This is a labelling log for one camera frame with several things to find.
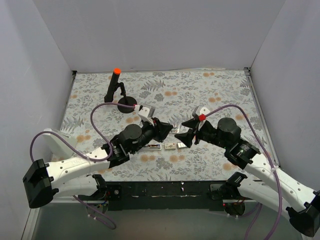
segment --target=orange cap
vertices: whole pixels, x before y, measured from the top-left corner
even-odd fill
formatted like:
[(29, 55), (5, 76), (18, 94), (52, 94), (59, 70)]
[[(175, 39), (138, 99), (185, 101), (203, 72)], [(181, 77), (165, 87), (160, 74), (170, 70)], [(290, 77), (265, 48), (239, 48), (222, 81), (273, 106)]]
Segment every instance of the orange cap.
[(115, 69), (113, 70), (113, 72), (114, 72), (115, 74), (119, 75), (119, 74), (121, 73), (121, 69), (120, 69), (120, 68), (115, 68)]

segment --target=black stand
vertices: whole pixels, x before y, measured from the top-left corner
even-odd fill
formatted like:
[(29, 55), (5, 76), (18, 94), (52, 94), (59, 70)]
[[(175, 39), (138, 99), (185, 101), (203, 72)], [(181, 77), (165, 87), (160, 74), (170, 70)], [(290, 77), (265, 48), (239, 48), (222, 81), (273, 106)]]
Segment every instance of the black stand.
[[(120, 95), (123, 96), (123, 98), (121, 98), (118, 103), (123, 104), (123, 105), (127, 105), (127, 106), (133, 106), (133, 105), (137, 104), (137, 100), (135, 100), (131, 96), (126, 95), (125, 84), (123, 82), (118, 82), (120, 73), (121, 73), (120, 69), (118, 69), (118, 68), (114, 69), (112, 77), (111, 77), (111, 81), (110, 81), (110, 84), (108, 87), (108, 91), (107, 91), (106, 95), (104, 96), (104, 102), (105, 103), (112, 103), (112, 101), (114, 100), (115, 92), (117, 91), (118, 88), (120, 88), (121, 89)], [(129, 114), (129, 113), (132, 113), (135, 109), (124, 107), (124, 106), (118, 106), (118, 110), (123, 114)]]

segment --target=round black base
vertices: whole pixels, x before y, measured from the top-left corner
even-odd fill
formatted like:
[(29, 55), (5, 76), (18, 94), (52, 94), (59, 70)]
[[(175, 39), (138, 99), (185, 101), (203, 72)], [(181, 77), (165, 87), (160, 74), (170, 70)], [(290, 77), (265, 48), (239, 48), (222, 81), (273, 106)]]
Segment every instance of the round black base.
[[(123, 97), (118, 101), (118, 104), (123, 104), (123, 105), (128, 105), (128, 106), (133, 106), (133, 105), (137, 104), (137, 100), (135, 100), (131, 96), (127, 96), (126, 99), (127, 99), (128, 102), (126, 102), (125, 98)], [(123, 107), (123, 106), (118, 106), (118, 110), (120, 112), (122, 112), (123, 114), (129, 114), (129, 113), (132, 113), (135, 109), (134, 108)]]

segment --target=floral tablecloth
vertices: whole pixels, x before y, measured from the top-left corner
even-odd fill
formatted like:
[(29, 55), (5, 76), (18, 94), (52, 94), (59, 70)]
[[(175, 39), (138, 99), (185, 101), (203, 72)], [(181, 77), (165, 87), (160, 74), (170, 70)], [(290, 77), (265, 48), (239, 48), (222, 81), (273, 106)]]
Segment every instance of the floral tablecloth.
[[(82, 152), (89, 152), (105, 143), (91, 126), (90, 113), (96, 105), (104, 102), (111, 75), (77, 74), (74, 80), (61, 130), (77, 138), (76, 148)], [(127, 95), (134, 97), (138, 104), (154, 106), (154, 117), (176, 127), (189, 120), (197, 106), (214, 110), (226, 104), (239, 105), (268, 149), (262, 122), (242, 70), (128, 72), (120, 75), (119, 82), (125, 84)], [(119, 89), (114, 95), (114, 101), (120, 98)], [(208, 119), (217, 127), (218, 120), (223, 117), (234, 118), (242, 129), (242, 137), (258, 147), (238, 109), (225, 108)], [(141, 126), (136, 112), (123, 114), (116, 106), (99, 108), (93, 119), (108, 139), (128, 124)], [(165, 142), (178, 140), (170, 134)], [(223, 149), (202, 141), (190, 149), (164, 150), (163, 147), (162, 151), (138, 152), (130, 156), (130, 161), (111, 169), (102, 169), (98, 173), (106, 181), (203, 181), (227, 180), (235, 171), (241, 169), (226, 160)]]

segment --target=white wall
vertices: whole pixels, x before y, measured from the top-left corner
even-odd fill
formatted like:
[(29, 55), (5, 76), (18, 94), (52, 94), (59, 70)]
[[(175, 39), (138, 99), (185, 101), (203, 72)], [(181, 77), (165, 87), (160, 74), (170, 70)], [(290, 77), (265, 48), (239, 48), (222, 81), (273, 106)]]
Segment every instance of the white wall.
[(320, 190), (319, 0), (286, 0), (251, 70), (281, 166)]
[(285, 0), (33, 0), (72, 70), (251, 66)]
[[(0, 0), (0, 33), (0, 239), (17, 240), (30, 210), (30, 142), (59, 126), (72, 73), (32, 0)], [(35, 145), (36, 158), (48, 156)]]

